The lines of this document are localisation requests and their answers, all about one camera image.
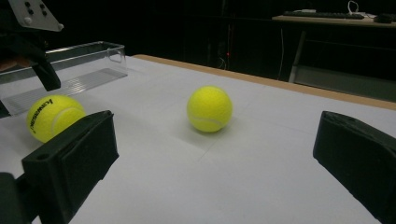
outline black wall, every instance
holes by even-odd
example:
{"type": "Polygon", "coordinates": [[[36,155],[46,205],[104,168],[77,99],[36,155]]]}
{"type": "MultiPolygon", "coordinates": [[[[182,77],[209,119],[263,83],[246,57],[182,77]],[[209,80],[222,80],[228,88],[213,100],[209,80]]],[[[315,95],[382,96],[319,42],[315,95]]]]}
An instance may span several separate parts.
{"type": "MultiPolygon", "coordinates": [[[[360,10],[370,13],[396,13],[393,0],[355,0],[360,10]]],[[[45,0],[46,5],[65,28],[60,33],[45,32],[50,49],[79,45],[98,40],[125,46],[127,55],[149,54],[187,63],[228,69],[254,76],[287,80],[301,29],[283,27],[271,21],[286,10],[315,8],[318,11],[347,12],[347,0],[45,0]]],[[[340,54],[336,47],[326,43],[336,39],[340,43],[372,40],[376,43],[393,42],[392,35],[370,32],[354,34],[336,30],[311,29],[308,37],[317,40],[306,45],[302,62],[324,68],[365,73],[375,55],[381,63],[381,73],[389,68],[389,55],[369,50],[363,64],[363,55],[356,49],[340,54]],[[321,49],[318,57],[316,49],[321,49]]]]}

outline white table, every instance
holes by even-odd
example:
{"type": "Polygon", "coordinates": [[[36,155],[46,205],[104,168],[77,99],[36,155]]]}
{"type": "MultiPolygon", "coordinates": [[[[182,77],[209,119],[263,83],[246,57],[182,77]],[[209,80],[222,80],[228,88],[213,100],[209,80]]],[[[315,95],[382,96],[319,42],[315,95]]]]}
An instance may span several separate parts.
{"type": "MultiPolygon", "coordinates": [[[[114,113],[120,157],[71,223],[379,223],[312,152],[323,110],[396,136],[396,104],[144,55],[127,64],[128,77],[74,96],[114,113]],[[218,133],[186,116],[207,84],[233,100],[218,133]]],[[[0,119],[0,172],[15,177],[41,145],[24,119],[0,119]]]]}

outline tennis ball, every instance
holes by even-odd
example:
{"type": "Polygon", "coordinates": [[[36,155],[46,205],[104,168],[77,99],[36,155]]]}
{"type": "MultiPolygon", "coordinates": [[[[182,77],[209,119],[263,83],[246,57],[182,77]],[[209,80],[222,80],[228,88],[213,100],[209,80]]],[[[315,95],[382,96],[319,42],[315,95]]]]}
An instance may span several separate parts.
{"type": "Polygon", "coordinates": [[[26,125],[33,137],[46,143],[83,117],[84,108],[77,100],[66,95],[49,95],[33,103],[26,125]]]}
{"type": "Polygon", "coordinates": [[[216,86],[203,86],[194,91],[187,103],[190,124],[197,130],[213,133],[225,127],[233,113],[227,92],[216,86]]]}

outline clear plastic container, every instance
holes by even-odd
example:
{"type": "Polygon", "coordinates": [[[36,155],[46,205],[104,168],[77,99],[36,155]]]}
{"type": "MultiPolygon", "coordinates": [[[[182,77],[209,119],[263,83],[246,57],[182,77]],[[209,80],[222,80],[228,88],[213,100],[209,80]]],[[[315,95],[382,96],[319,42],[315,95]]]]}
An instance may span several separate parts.
{"type": "Polygon", "coordinates": [[[30,67],[0,73],[0,100],[10,116],[27,111],[43,96],[73,95],[128,75],[123,45],[98,41],[47,54],[62,83],[58,90],[46,91],[30,67]]]}

